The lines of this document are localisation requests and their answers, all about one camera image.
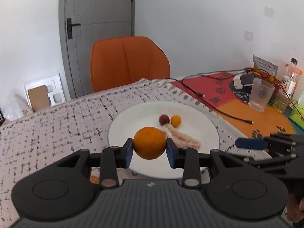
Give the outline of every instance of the clear glass cup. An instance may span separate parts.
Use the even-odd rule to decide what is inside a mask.
[[[275,86],[270,82],[254,78],[248,102],[249,106],[257,112],[263,112],[274,90]]]

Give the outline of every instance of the gray door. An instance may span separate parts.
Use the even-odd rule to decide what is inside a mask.
[[[69,91],[73,98],[92,93],[89,61],[94,42],[133,34],[133,6],[132,0],[65,0],[64,3],[66,38],[60,38],[61,48],[67,49],[67,58],[63,53],[63,62],[67,81],[72,81]],[[69,26],[69,18],[76,25]]]

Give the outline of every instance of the chair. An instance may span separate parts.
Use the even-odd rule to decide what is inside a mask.
[[[170,65],[163,51],[146,37],[106,39],[93,45],[90,75],[93,91],[99,92],[141,78],[169,78]]]

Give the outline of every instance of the plate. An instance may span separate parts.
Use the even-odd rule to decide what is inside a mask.
[[[181,117],[181,124],[177,129],[201,142],[199,153],[208,154],[210,150],[219,148],[219,134],[203,113],[181,103],[165,101],[134,105],[119,113],[108,132],[109,145],[122,147],[128,138],[134,138],[135,133],[143,127],[162,129],[158,121],[161,114]],[[183,169],[170,167],[166,151],[154,160],[142,159],[134,151],[129,168],[154,178],[176,179],[183,175]]]

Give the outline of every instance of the small red fruit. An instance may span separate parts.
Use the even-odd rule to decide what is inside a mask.
[[[159,117],[159,123],[163,126],[164,124],[166,123],[169,123],[170,122],[170,118],[165,115],[165,114],[162,114],[160,117]]]

